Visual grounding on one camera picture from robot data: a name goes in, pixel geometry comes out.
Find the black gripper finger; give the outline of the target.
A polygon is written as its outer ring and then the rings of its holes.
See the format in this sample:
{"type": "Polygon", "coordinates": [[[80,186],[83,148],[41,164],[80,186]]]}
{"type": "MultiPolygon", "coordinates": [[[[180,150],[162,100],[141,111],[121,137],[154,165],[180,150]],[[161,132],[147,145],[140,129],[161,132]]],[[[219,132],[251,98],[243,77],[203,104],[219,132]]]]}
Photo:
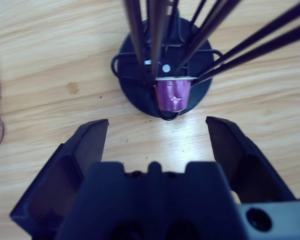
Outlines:
{"type": "Polygon", "coordinates": [[[78,127],[60,144],[10,213],[29,235],[55,235],[92,164],[102,160],[109,121],[78,127]]]}
{"type": "Polygon", "coordinates": [[[296,200],[262,151],[236,123],[213,116],[205,122],[214,159],[242,203],[296,200]]]}

